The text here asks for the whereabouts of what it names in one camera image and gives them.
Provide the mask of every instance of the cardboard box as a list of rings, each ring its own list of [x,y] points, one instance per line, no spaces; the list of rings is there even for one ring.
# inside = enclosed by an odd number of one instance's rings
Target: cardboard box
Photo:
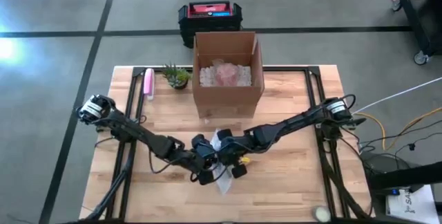
[[[199,32],[193,45],[193,98],[200,118],[251,118],[264,91],[260,43],[254,32]],[[251,67],[251,86],[200,86],[200,69],[222,59]]]

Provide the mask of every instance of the small potted plant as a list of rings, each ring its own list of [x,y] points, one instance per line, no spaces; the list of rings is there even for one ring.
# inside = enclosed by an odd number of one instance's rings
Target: small potted plant
[[[174,89],[184,89],[191,78],[191,75],[183,68],[177,68],[175,64],[165,64],[163,68],[163,76]]]

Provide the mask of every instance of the white cable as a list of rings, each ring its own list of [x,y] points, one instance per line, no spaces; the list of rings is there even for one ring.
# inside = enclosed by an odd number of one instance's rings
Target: white cable
[[[367,105],[367,106],[364,106],[363,108],[361,108],[361,109],[359,109],[359,110],[357,110],[357,111],[354,111],[352,114],[355,114],[355,113],[358,113],[358,112],[360,112],[360,111],[363,111],[363,110],[365,110],[365,109],[367,109],[367,108],[369,108],[369,107],[371,107],[371,106],[374,106],[375,104],[378,104],[379,102],[382,102],[382,101],[384,101],[384,100],[388,100],[388,99],[391,99],[391,98],[393,98],[393,97],[399,96],[399,95],[401,95],[401,94],[408,93],[408,92],[410,92],[410,91],[413,91],[414,89],[418,89],[418,88],[420,88],[420,87],[422,87],[422,86],[426,86],[426,85],[428,85],[428,84],[431,84],[431,83],[433,83],[433,82],[437,82],[437,81],[439,81],[439,80],[442,80],[442,77],[437,78],[437,79],[434,79],[434,80],[429,81],[429,82],[426,82],[426,83],[424,83],[424,84],[420,84],[420,85],[418,85],[418,86],[415,86],[414,88],[407,89],[407,90],[402,91],[402,92],[400,92],[400,93],[397,93],[397,94],[395,94],[395,95],[388,96],[388,97],[386,97],[386,98],[383,98],[382,100],[378,100],[377,102],[371,103],[371,104],[369,104],[369,105]]]

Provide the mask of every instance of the wooden table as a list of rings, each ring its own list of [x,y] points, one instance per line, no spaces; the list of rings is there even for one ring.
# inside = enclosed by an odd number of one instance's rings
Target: wooden table
[[[337,67],[320,66],[320,71],[325,96],[343,96]],[[132,67],[127,66],[117,66],[113,72],[108,95],[115,100],[120,111],[126,107],[131,74]],[[197,133],[211,139],[215,128],[230,128],[234,135],[242,135],[243,129],[279,122],[309,108],[302,72],[265,72],[265,91],[253,119],[200,120],[190,83],[183,91],[176,91],[161,75],[156,75],[155,79],[155,99],[144,103],[143,114],[147,121],[143,126],[157,134],[182,140],[187,148],[191,147],[191,138]],[[100,134],[99,140],[108,135]],[[356,148],[352,136],[344,133],[344,137]],[[96,148],[81,218],[87,216],[89,209],[95,208],[107,192],[117,146],[118,142],[112,140]],[[360,160],[343,142],[338,143],[338,156],[346,188],[368,212],[370,196]],[[327,205],[313,127],[283,137],[267,153],[248,157],[251,159],[247,165],[249,173],[235,179],[227,194],[221,195],[215,183],[206,186],[191,183],[190,172],[181,167],[171,166],[161,174],[152,174],[147,146],[138,143],[125,221],[313,221],[312,207]],[[164,162],[156,158],[153,164],[154,168],[164,166]],[[119,197],[115,212],[119,211]],[[336,189],[334,197],[340,213]]]

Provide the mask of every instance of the concrete floor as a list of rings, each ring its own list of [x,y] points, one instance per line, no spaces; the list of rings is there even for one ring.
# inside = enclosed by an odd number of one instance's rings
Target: concrete floor
[[[106,30],[177,29],[177,9],[190,1],[113,0]],[[389,0],[230,0],[242,6],[245,28],[405,26],[403,11]],[[0,0],[3,32],[96,31],[106,0]],[[440,77],[442,59],[417,66],[419,50],[411,32],[261,34],[265,64],[337,64],[354,109]],[[0,38],[0,223],[14,218],[38,222],[70,112],[94,37]],[[107,93],[116,65],[191,64],[192,50],[180,36],[103,37],[86,97]],[[442,82],[420,88],[366,110],[388,135],[442,103]],[[421,126],[440,119],[440,114]],[[395,148],[441,131],[440,125],[400,139]],[[361,140],[378,138],[372,122],[362,125]],[[77,219],[86,187],[96,134],[78,125],[51,223]],[[414,164],[440,161],[441,137],[422,142],[400,156]],[[375,153],[381,153],[376,143]],[[435,186],[436,199],[442,188]]]

